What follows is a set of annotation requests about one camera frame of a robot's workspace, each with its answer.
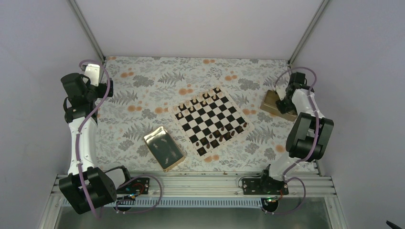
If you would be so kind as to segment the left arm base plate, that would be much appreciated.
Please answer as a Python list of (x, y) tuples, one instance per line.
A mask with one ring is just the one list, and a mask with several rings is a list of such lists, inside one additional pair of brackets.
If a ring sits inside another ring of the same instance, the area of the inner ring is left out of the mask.
[(129, 184), (123, 185), (117, 190), (117, 193), (120, 195), (127, 195), (127, 196), (140, 196), (140, 195), (147, 195), (149, 192), (149, 183), (150, 178), (147, 177), (139, 177)]

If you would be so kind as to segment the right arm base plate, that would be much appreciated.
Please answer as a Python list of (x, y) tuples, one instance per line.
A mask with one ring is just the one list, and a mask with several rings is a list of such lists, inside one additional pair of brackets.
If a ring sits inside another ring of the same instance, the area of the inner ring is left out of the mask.
[(244, 195), (288, 195), (288, 185), (283, 181), (272, 178), (262, 180), (258, 177), (242, 178), (242, 190)]

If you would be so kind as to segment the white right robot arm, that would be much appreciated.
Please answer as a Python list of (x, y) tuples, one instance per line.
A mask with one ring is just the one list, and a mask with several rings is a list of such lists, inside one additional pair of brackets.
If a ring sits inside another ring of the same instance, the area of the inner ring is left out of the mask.
[(286, 141), (288, 155), (270, 165), (269, 176), (258, 182), (264, 194), (276, 190), (277, 181), (286, 182), (287, 175), (300, 162), (319, 160), (325, 153), (334, 122), (319, 110), (313, 86), (307, 85), (304, 73), (291, 73), (284, 97), (275, 102), (281, 115), (295, 112), (297, 117)]

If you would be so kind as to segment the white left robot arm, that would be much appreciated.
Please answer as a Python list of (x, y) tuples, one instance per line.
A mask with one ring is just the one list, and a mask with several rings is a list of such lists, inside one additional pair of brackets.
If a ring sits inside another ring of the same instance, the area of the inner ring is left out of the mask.
[(133, 180), (124, 166), (104, 172), (96, 164), (96, 100), (112, 97), (113, 81), (99, 83), (84, 74), (70, 73), (61, 83), (67, 93), (63, 107), (72, 153), (67, 177), (61, 179), (59, 187), (76, 213), (84, 214), (116, 201), (117, 190), (129, 192)]

